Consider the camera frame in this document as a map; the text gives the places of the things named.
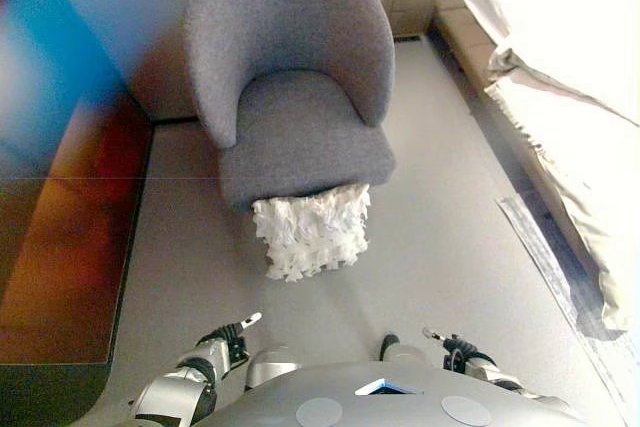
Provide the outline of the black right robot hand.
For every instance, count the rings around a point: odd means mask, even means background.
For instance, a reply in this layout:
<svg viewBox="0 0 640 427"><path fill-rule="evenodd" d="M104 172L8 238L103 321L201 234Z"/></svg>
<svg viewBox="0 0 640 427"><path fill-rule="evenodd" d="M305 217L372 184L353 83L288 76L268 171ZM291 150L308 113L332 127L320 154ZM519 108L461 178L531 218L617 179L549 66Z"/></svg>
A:
<svg viewBox="0 0 640 427"><path fill-rule="evenodd" d="M467 342L466 340L460 338L457 334L452 334L450 337L445 337L428 327L422 328L422 334L426 338L434 340L448 352L448 354L444 357L444 363L454 363L456 358L455 351L458 351L463 362L466 362L471 358L481 358L494 364L494 361L491 357L489 357L485 353L480 352L474 344L471 344L470 342Z"/></svg>

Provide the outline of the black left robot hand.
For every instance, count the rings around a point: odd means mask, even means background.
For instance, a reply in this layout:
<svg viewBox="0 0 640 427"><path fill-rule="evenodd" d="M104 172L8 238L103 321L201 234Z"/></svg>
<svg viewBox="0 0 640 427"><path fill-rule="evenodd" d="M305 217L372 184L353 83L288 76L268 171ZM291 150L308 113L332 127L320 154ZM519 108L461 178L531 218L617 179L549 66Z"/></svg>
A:
<svg viewBox="0 0 640 427"><path fill-rule="evenodd" d="M214 329L210 333L205 334L203 337L201 337L197 342L197 344L201 344L214 339L221 339L226 342L231 342L232 340L239 338L246 329L253 326L257 322L259 322L261 319L262 319L261 312L253 313L247 318L245 318L244 320L241 320L236 323L226 324Z"/></svg>

